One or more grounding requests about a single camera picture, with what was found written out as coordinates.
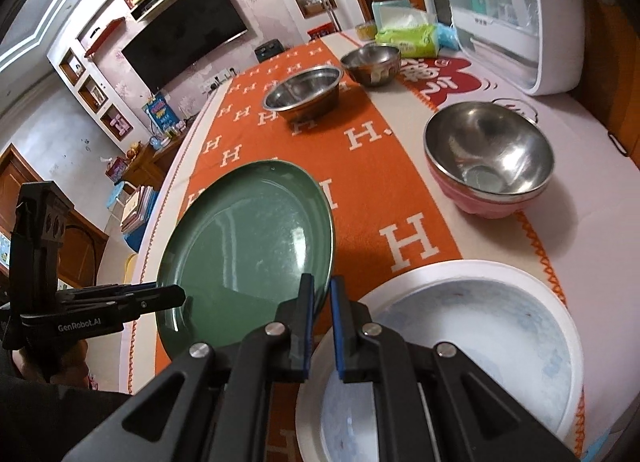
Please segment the person's left hand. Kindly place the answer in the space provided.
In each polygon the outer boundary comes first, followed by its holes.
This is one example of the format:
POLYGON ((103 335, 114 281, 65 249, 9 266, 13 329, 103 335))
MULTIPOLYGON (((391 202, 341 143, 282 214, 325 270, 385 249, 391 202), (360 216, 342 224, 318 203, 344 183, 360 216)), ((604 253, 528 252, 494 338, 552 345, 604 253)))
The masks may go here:
POLYGON ((23 348, 14 350, 12 356, 14 364, 26 380, 88 390, 90 381, 87 352, 88 342, 80 340, 53 354, 23 348))

